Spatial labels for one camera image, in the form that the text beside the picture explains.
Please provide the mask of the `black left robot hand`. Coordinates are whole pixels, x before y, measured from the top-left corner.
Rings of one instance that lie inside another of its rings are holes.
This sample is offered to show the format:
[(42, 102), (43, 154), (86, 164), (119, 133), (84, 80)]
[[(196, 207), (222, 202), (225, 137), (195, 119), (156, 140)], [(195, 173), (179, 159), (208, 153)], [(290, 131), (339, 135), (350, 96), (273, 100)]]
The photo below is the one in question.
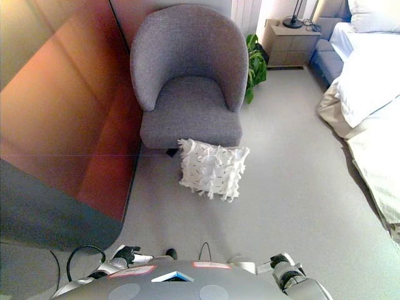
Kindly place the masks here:
[(140, 249), (141, 248), (139, 246), (123, 245), (122, 248), (115, 254), (115, 256), (119, 255), (120, 257), (125, 259), (128, 264), (148, 263), (154, 258), (154, 256), (152, 255), (139, 254), (138, 251)]

